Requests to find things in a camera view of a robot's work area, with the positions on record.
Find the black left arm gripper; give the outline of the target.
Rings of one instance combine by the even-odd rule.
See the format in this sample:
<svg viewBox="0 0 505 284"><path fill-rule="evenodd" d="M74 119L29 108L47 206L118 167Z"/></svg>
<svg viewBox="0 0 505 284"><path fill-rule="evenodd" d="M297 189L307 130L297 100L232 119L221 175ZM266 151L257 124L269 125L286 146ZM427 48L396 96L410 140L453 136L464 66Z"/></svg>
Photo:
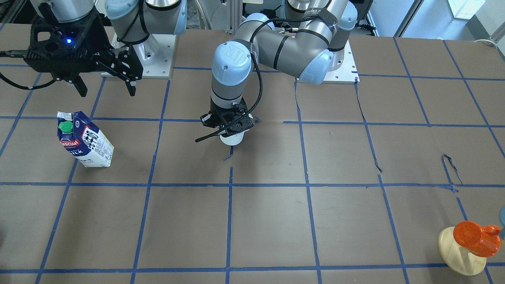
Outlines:
<svg viewBox="0 0 505 284"><path fill-rule="evenodd" d="M254 126L252 115L241 118L247 112L244 99L233 103L232 108L222 108L211 102L210 111L200 117L203 126L218 128L211 136L231 136L251 129Z"/></svg>

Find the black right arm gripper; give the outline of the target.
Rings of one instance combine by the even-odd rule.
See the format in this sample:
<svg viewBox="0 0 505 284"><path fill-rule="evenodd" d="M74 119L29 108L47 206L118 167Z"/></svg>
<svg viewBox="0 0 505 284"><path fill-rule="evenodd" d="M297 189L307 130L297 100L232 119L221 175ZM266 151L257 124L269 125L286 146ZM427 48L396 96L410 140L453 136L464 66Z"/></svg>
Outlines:
<svg viewBox="0 0 505 284"><path fill-rule="evenodd" d="M88 88L79 73L106 72L123 80L133 97L144 71L132 45L119 49L110 45L97 10L67 23L57 22L52 11L43 10L31 27L24 61L37 72L71 81L81 97L87 96Z"/></svg>

